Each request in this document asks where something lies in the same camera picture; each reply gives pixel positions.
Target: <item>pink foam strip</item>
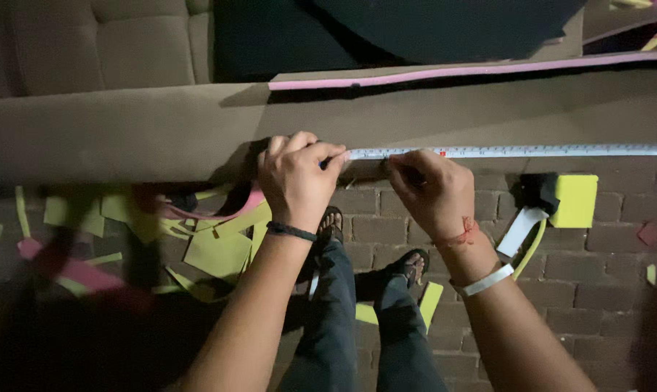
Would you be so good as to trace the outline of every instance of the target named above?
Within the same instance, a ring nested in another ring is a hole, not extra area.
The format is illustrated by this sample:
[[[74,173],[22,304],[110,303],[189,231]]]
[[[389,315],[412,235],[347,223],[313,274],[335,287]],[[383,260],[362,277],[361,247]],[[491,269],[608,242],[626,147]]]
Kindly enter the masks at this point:
[[[258,182],[254,181],[253,185],[251,186],[251,192],[249,192],[248,199],[246,199],[246,203],[244,203],[244,206],[239,211],[233,213],[232,215],[215,216],[214,212],[205,214],[191,213],[177,209],[171,204],[167,204],[166,210],[164,211],[164,216],[167,219],[193,218],[229,220],[232,218],[237,218],[237,216],[240,216],[242,213],[254,209],[258,204],[261,204],[261,201],[263,201],[265,198],[266,197],[263,196],[263,191],[261,191],[261,187],[258,185]]]
[[[321,79],[293,80],[287,82],[269,82],[271,91],[334,89],[353,85],[360,87],[391,85],[393,83],[412,82],[414,80],[431,79],[435,77],[465,76],[465,75],[496,75],[505,73],[529,72],[535,70],[552,70],[559,68],[576,68],[590,66],[606,66],[610,64],[629,63],[632,61],[656,61],[657,52],[630,52],[599,56],[568,58],[567,60],[542,61],[537,63],[510,64],[500,66],[471,66],[458,68],[441,68],[436,70],[421,70],[396,75],[375,77],[360,77],[353,79]]]
[[[43,245],[33,238],[24,238],[18,244],[19,254],[25,260],[33,260],[43,249]],[[43,265],[38,265],[41,270],[51,272],[50,263],[54,260],[38,261]],[[72,279],[86,288],[94,291],[112,290],[125,287],[125,282],[120,278],[105,273],[95,266],[89,265],[84,260],[73,259],[70,257],[62,267],[60,277]]]

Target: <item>black pants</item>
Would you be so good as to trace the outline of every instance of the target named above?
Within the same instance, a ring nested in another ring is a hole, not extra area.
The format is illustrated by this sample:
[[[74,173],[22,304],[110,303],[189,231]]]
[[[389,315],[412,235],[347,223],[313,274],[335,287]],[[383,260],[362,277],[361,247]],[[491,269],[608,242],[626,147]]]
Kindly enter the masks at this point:
[[[319,275],[294,359],[280,391],[357,391],[355,280],[343,245],[324,248]],[[378,391],[447,391],[425,338],[425,324],[402,275],[394,275],[375,302],[381,354]]]

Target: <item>finger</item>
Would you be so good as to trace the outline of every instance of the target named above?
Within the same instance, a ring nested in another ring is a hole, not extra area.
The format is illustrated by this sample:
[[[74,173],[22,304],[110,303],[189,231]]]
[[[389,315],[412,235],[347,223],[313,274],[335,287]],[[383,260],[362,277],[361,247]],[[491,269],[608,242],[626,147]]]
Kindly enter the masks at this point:
[[[393,160],[389,160],[388,166],[389,182],[391,183],[391,187],[394,188],[396,195],[398,195],[402,201],[414,201],[416,199],[415,189],[413,189],[413,186],[410,185],[410,183],[401,172],[399,164]]]
[[[317,136],[311,132],[300,131],[292,135],[289,142],[285,145],[287,152],[297,151],[300,148],[307,147],[309,144],[314,144],[318,140]]]
[[[266,151],[262,151],[261,154],[258,154],[258,170],[261,170],[265,162],[266,162]]]
[[[287,136],[273,136],[271,142],[268,144],[268,152],[271,155],[276,155],[288,141],[289,138]]]
[[[310,156],[315,163],[323,162],[326,158],[338,156],[345,152],[345,146],[342,144],[332,144],[326,142],[318,142],[312,144],[303,151],[307,156]]]
[[[326,166],[326,170],[324,170],[324,172],[329,173],[337,179],[341,169],[343,168],[343,165],[348,161],[349,158],[349,151],[344,151],[342,154],[334,156],[333,159],[331,159],[331,162],[328,163],[328,166]]]
[[[409,151],[405,154],[389,156],[389,160],[400,166],[411,166],[430,182],[440,177],[443,171],[443,158],[430,150]]]

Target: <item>tape measure markings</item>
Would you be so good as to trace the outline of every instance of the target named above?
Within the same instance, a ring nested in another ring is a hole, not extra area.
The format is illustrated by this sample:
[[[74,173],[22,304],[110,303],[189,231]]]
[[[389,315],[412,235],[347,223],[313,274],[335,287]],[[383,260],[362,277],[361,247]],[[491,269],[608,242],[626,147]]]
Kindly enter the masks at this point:
[[[351,160],[385,159],[392,154],[418,150],[407,148],[357,148]],[[447,158],[523,158],[553,156],[657,156],[657,144],[566,144],[562,146],[429,147]]]

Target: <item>white wristband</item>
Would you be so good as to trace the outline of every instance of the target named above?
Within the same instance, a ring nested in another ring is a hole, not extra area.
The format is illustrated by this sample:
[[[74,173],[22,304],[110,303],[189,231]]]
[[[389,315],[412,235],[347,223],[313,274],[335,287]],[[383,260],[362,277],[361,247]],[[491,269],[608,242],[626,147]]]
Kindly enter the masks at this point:
[[[456,286],[453,281],[450,281],[450,284],[452,284],[452,287],[454,287],[455,291],[459,293],[459,295],[461,295],[463,298],[467,298],[476,293],[480,293],[481,291],[486,290],[492,285],[502,281],[503,279],[512,275],[514,271],[515,270],[513,269],[513,266],[505,264],[498,271],[493,272],[489,276],[486,276],[478,282],[471,283],[466,287]]]

